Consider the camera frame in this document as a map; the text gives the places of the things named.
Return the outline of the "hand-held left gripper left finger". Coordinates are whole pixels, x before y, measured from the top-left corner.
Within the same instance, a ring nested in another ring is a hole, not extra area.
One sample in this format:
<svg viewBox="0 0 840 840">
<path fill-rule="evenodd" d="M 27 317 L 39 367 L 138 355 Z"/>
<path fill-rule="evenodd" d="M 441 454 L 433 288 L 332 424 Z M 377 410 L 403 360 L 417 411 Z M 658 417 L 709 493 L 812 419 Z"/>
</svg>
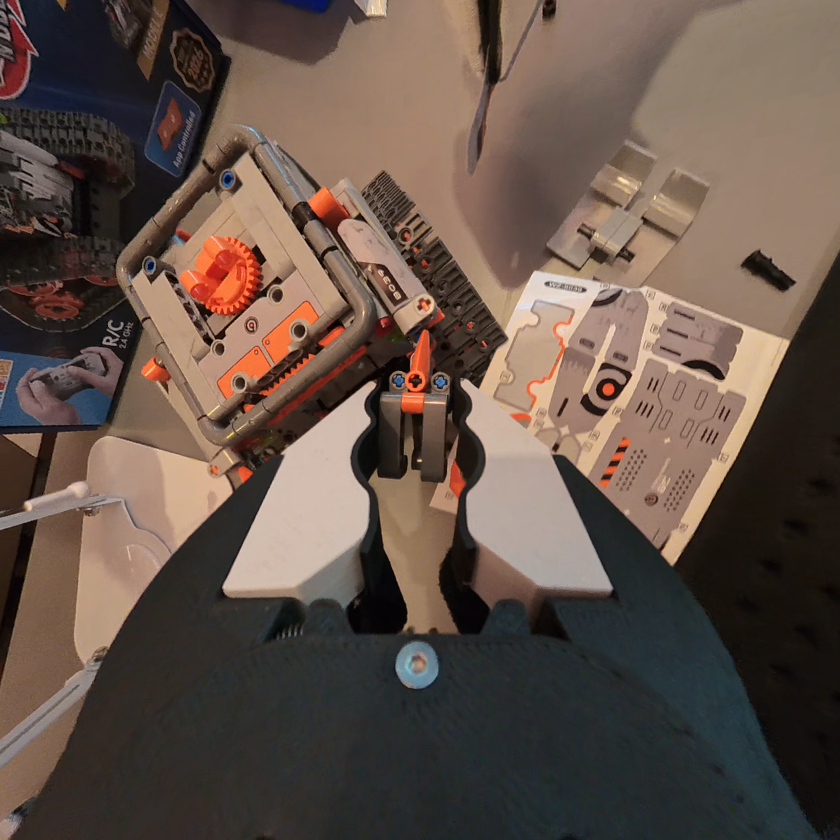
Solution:
<svg viewBox="0 0 840 840">
<path fill-rule="evenodd" d="M 370 479 L 378 382 L 368 382 L 292 444 L 223 583 L 231 599 L 352 602 L 387 593 Z"/>
</svg>

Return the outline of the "blue robot kit box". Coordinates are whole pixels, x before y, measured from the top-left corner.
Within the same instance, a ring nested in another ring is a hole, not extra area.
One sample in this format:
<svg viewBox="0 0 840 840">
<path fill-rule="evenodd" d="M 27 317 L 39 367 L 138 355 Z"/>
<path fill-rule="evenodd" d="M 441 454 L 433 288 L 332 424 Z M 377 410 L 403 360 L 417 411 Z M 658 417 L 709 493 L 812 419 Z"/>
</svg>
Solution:
<svg viewBox="0 0 840 840">
<path fill-rule="evenodd" d="M 201 149 L 228 58 L 194 2 L 1 2 L 3 434 L 106 422 L 142 333 L 117 259 Z"/>
</svg>

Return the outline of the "grey plastic panel assembly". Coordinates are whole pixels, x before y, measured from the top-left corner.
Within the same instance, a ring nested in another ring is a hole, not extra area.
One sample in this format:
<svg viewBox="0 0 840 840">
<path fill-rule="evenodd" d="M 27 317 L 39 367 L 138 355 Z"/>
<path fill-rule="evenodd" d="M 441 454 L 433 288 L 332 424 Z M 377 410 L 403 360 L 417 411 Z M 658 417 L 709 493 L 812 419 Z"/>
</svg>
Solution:
<svg viewBox="0 0 840 840">
<path fill-rule="evenodd" d="M 625 140 L 547 242 L 552 257 L 593 277 L 642 285 L 683 238 L 710 191 L 698 176 L 674 168 L 650 187 L 658 156 Z"/>
</svg>

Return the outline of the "white stand base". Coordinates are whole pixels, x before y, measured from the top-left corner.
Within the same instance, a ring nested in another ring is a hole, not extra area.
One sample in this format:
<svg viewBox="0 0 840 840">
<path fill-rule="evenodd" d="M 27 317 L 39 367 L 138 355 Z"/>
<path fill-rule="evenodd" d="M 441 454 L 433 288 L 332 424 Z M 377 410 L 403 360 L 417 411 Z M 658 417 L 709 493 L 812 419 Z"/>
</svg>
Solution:
<svg viewBox="0 0 840 840">
<path fill-rule="evenodd" d="M 83 667 L 2 737 L 2 767 L 81 702 L 144 590 L 233 491 L 201 460 L 112 436 L 93 445 L 79 481 L 123 499 L 82 519 L 74 639 Z"/>
</svg>

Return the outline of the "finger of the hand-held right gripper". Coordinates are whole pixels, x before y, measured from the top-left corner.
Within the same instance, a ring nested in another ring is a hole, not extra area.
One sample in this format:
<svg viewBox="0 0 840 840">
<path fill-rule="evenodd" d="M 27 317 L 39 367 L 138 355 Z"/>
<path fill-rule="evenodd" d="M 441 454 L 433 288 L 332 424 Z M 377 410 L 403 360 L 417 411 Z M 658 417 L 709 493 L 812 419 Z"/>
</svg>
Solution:
<svg viewBox="0 0 840 840">
<path fill-rule="evenodd" d="M 543 1 L 467 3 L 469 57 L 475 62 L 481 78 L 480 95 L 467 141 L 469 175 L 475 173 L 485 147 L 492 96 L 509 78 L 544 6 Z"/>
</svg>

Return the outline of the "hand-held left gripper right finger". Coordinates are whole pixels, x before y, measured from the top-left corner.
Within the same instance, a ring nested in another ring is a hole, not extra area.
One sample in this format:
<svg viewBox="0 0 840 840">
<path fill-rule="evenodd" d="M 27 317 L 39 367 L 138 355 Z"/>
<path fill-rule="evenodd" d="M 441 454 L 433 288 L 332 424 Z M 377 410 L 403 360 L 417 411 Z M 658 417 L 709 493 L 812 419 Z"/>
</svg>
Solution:
<svg viewBox="0 0 840 840">
<path fill-rule="evenodd" d="M 464 481 L 455 582 L 488 607 L 551 597 L 605 598 L 613 585 L 550 451 L 486 393 L 454 397 L 455 465 Z"/>
</svg>

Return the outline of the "black plastic pin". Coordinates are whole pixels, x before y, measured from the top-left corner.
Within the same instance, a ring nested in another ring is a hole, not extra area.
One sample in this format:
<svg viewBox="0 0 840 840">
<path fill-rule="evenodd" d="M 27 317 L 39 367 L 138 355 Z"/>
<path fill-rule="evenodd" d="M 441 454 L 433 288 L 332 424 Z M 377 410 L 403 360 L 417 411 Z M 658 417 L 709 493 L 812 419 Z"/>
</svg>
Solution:
<svg viewBox="0 0 840 840">
<path fill-rule="evenodd" d="M 795 280 L 759 249 L 743 259 L 741 268 L 778 291 L 788 291 L 795 286 Z"/>
</svg>

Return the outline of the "booklet holder clip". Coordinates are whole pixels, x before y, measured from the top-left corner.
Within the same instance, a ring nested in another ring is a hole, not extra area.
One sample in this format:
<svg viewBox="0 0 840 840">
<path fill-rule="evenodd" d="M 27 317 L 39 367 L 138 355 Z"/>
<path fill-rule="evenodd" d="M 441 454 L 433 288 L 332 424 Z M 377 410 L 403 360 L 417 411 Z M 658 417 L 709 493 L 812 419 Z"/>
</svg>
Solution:
<svg viewBox="0 0 840 840">
<path fill-rule="evenodd" d="M 96 516 L 101 508 L 114 504 L 123 504 L 123 499 L 93 494 L 87 482 L 78 481 L 62 490 L 26 500 L 19 510 L 2 511 L 1 531 L 70 511 L 81 511 L 86 517 Z"/>
</svg>

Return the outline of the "robot sticker sheet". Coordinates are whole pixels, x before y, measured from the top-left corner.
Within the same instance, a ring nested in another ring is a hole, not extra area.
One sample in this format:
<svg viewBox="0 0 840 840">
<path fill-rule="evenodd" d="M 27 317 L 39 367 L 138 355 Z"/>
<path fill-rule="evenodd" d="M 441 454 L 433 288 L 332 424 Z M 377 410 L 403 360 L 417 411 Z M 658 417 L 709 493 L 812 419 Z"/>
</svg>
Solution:
<svg viewBox="0 0 840 840">
<path fill-rule="evenodd" d="M 675 564 L 790 341 L 651 287 L 534 272 L 480 390 Z"/>
</svg>

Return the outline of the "grey orange tracked toy robot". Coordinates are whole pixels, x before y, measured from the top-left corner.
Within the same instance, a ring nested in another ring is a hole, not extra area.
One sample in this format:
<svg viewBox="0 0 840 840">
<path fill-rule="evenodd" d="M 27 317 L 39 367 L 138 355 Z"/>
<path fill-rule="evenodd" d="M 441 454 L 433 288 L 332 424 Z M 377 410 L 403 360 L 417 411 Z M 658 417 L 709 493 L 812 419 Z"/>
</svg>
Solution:
<svg viewBox="0 0 840 840">
<path fill-rule="evenodd" d="M 235 486 L 362 384 L 448 398 L 508 340 L 386 171 L 318 184 L 234 124 L 125 246 L 117 276 L 153 344 L 143 376 Z"/>
</svg>

